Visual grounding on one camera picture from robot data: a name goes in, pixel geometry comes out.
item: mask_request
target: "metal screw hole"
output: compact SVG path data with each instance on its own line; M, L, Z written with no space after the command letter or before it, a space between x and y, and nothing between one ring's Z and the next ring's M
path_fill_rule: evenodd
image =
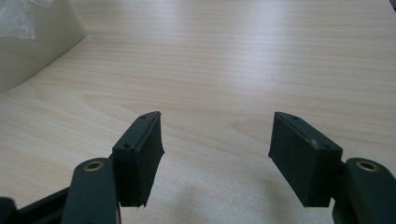
M87 172L97 171L101 169L104 165L105 164L102 161L92 161L84 167L84 170Z
M372 162L369 161L357 161L356 165L358 165L361 169L368 172L378 172L379 168Z

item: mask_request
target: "black plastic part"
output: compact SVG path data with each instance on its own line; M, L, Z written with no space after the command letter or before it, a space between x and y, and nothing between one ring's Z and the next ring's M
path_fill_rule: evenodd
M359 223L396 223L396 179L385 166L366 159L349 159L345 186Z
M67 197L67 189L62 189L35 203L23 207L19 211L20 223L60 223L64 204Z
M160 116L160 112L140 116L113 147L110 159L121 206L146 206L148 202L164 153Z
M275 112L269 157L303 206L328 207L343 149L304 120Z
M61 223L120 223L112 160L97 158L76 167Z
M335 202L332 210L332 220L334 224L359 224L359 221L354 212L349 213Z
M17 207L12 199L0 198L0 224L16 224Z

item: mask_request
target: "table surface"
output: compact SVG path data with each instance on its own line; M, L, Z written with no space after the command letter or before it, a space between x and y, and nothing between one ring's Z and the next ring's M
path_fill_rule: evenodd
M396 174L396 13L388 0L74 0L89 34L0 92L0 195L22 207L107 157L142 114L165 155L123 223L332 223L268 158L275 111Z

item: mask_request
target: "small hole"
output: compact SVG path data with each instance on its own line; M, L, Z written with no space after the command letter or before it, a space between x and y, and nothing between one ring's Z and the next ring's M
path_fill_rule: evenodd
M102 161L93 161L88 163L85 167L84 170L91 172L91 171L97 171L101 169L105 164Z
M378 167L369 162L369 161L357 161L356 164L363 170L365 171L370 171L370 172L377 172L379 171Z
M320 146L323 147L323 148L330 148L330 146L327 145L327 144L321 144Z
M98 168L99 166L100 166L99 162L94 162L94 163L89 164L87 167L88 167L88 169L95 169L95 168Z

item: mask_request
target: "wooden table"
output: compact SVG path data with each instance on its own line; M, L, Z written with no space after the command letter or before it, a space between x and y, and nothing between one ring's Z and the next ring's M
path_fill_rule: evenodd
M396 14L388 0L75 0L89 35L0 93L0 195L18 207L107 157L160 110L165 155L123 223L332 223L268 158L273 115L305 119L396 174Z

